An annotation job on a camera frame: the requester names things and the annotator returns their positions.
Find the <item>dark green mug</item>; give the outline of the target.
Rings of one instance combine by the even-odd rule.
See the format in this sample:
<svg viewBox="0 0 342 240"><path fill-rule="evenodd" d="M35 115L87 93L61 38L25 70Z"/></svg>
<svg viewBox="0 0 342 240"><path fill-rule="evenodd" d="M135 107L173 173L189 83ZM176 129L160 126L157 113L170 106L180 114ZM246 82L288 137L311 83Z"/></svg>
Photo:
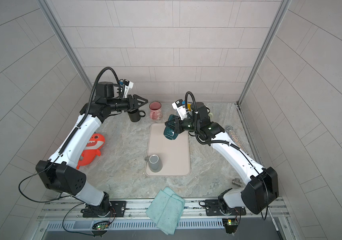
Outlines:
<svg viewBox="0 0 342 240"><path fill-rule="evenodd" d="M164 136L168 140L175 140L178 137L178 133L176 133L176 119L178 118L177 115L171 114L168 118L168 120L165 122L165 130L164 130Z"/></svg>

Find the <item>black mug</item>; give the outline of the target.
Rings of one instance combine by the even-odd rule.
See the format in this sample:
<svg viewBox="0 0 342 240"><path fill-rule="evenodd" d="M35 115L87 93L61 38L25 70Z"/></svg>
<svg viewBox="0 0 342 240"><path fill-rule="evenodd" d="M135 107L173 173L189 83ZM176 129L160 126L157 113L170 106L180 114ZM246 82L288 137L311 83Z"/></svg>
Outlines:
<svg viewBox="0 0 342 240"><path fill-rule="evenodd" d="M146 112L143 110L135 109L128 111L130 121L133 123L139 122L142 118L146 116Z"/></svg>

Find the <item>pink ghost mug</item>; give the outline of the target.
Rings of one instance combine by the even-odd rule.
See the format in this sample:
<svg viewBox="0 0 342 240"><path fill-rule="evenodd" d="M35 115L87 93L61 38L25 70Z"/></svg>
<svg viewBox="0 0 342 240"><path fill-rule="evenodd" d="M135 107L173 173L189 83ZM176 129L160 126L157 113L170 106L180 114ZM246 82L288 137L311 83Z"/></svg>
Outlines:
<svg viewBox="0 0 342 240"><path fill-rule="evenodd" d="M162 104L160 102L152 102L149 105L150 108L150 118L154 121L160 120L163 116L162 114Z"/></svg>

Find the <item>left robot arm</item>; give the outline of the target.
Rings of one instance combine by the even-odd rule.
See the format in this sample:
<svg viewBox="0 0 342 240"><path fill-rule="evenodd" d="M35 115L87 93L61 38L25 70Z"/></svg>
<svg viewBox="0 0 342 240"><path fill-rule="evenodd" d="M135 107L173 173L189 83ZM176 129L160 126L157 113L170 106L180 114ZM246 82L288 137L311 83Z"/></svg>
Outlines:
<svg viewBox="0 0 342 240"><path fill-rule="evenodd" d="M105 119L122 112L132 112L148 103L138 95L130 95L133 83L115 78L115 82L100 82L106 71L103 68L94 81L88 103L80 111L76 125L62 145L48 160L39 161L36 171L48 190L67 193L83 202L86 207L81 211L85 218L107 216L111 211L109 195L92 186L87 176L77 169L78 161L90 138Z"/></svg>

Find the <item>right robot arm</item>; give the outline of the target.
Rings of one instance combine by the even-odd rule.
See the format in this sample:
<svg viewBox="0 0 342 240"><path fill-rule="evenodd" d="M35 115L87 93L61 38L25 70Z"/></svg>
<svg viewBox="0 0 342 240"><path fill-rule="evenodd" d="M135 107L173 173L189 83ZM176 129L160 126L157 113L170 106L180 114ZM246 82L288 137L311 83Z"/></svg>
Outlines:
<svg viewBox="0 0 342 240"><path fill-rule="evenodd" d="M245 187L241 190L228 189L218 197L219 208L228 215L237 208L246 207L253 214L268 210L269 205L279 196L278 174L269 167L250 158L231 139L218 123L211 121L208 108L196 102L192 92L172 104L177 115L170 115L165 122L164 136L175 140L183 132L192 132L201 145L208 145L218 151L240 175Z"/></svg>

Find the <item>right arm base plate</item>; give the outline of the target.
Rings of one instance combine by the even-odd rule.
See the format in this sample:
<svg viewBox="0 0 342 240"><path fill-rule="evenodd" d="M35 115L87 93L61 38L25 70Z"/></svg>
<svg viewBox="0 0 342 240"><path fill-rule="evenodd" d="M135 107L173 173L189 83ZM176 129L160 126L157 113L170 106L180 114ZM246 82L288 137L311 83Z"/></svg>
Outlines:
<svg viewBox="0 0 342 240"><path fill-rule="evenodd" d="M244 207L228 208L218 199L204 200L203 207L207 216L245 216L247 214Z"/></svg>

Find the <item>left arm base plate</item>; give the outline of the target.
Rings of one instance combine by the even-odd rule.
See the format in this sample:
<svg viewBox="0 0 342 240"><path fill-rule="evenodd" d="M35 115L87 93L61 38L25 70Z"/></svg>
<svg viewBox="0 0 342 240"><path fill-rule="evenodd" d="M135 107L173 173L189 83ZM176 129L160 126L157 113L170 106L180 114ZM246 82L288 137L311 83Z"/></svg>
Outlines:
<svg viewBox="0 0 342 240"><path fill-rule="evenodd" d="M104 200L99 206L86 205L81 210L83 218L107 218L107 217L123 217L126 210L126 201L109 201Z"/></svg>

